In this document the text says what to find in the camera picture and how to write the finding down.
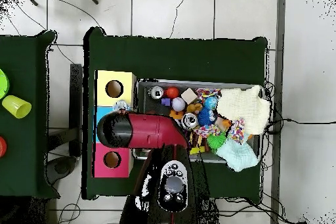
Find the metal tray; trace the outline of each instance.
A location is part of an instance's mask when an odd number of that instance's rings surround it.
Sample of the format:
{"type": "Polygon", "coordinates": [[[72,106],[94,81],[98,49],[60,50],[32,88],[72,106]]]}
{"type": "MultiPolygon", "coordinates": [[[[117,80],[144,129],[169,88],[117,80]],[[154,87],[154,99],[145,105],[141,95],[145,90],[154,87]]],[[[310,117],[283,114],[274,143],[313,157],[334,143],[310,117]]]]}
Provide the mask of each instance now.
{"type": "MultiPolygon", "coordinates": [[[[158,115],[168,116],[170,113],[170,108],[167,106],[163,106],[159,103],[159,101],[155,101],[152,99],[147,90],[153,86],[159,85],[163,88],[167,88],[170,86],[177,87],[180,93],[183,93],[187,88],[197,89],[197,88],[217,88],[217,89],[233,89],[240,88],[241,90],[246,90],[252,88],[254,85],[248,84],[230,84],[230,83],[213,83],[213,82],[196,82],[196,81],[176,81],[176,80],[158,80],[158,82],[152,81],[142,81],[141,79],[137,82],[136,90],[138,95],[138,111],[140,113],[146,113],[153,110],[158,115]]],[[[264,88],[261,86],[261,92],[259,93],[260,98],[264,98],[264,88]]],[[[261,136],[262,135],[254,135],[253,138],[247,141],[247,143],[253,149],[253,152],[260,160],[261,157],[261,136]]],[[[135,158],[145,160],[147,159],[147,155],[149,150],[146,149],[133,149],[133,156],[135,158]]],[[[199,154],[191,154],[190,160],[192,162],[196,160],[203,159],[205,163],[223,163],[226,161],[213,154],[212,152],[202,152],[199,154]]]]}

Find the yellow box panel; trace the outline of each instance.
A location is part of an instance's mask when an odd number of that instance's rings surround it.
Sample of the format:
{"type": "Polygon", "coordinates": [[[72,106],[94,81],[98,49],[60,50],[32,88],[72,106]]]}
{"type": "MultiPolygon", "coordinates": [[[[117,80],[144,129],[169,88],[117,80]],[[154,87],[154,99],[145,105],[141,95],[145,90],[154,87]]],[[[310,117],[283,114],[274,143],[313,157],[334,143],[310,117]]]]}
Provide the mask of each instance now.
{"type": "Polygon", "coordinates": [[[133,92],[137,78],[132,72],[114,72],[98,70],[97,77],[97,105],[113,106],[117,101],[124,100],[131,108],[133,107],[133,92]],[[119,97],[110,97],[106,92],[106,85],[113,80],[122,84],[123,92],[119,97]]]}

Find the green table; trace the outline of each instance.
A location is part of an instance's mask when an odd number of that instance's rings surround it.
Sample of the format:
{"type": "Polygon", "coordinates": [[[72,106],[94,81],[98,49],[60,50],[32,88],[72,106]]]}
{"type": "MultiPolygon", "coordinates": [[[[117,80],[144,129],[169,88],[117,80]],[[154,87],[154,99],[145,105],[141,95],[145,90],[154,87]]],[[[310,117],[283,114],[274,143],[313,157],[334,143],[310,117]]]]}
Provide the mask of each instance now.
{"type": "MultiPolygon", "coordinates": [[[[109,37],[91,28],[84,38],[82,193],[131,194],[143,161],[135,160],[129,178],[92,178],[95,70],[132,72],[137,78],[263,85],[265,38],[253,41],[109,37]]],[[[193,171],[197,165],[192,164],[193,171]]],[[[246,197],[259,201],[259,165],[236,173],[224,164],[205,164],[211,197],[246,197]]]]}
{"type": "Polygon", "coordinates": [[[0,195],[54,198],[45,178],[47,160],[47,47],[54,32],[35,37],[0,36],[0,68],[10,81],[8,95],[31,103],[31,112],[16,119],[0,105],[0,136],[7,152],[0,158],[0,195]]]}

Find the round hole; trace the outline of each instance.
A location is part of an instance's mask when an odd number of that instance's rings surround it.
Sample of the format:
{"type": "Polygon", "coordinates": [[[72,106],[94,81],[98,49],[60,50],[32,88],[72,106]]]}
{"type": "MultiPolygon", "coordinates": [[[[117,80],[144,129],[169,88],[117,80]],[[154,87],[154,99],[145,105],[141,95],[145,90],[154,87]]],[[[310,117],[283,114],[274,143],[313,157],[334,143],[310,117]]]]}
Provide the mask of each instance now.
{"type": "Polygon", "coordinates": [[[105,90],[109,97],[120,97],[123,94],[123,84],[118,80],[111,80],[106,84],[105,90]]]}
{"type": "Polygon", "coordinates": [[[117,152],[108,152],[104,156],[104,163],[109,168],[116,168],[120,165],[121,157],[117,152]]]}

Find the white ball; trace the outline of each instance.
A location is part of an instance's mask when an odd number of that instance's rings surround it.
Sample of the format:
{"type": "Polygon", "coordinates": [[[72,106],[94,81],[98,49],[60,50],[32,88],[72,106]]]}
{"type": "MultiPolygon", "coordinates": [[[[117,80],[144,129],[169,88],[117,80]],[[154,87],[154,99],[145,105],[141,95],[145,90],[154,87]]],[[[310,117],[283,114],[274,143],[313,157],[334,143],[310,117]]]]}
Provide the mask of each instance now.
{"type": "Polygon", "coordinates": [[[186,108],[186,102],[180,97],[175,97],[171,103],[171,106],[176,112],[180,112],[186,108]]]}

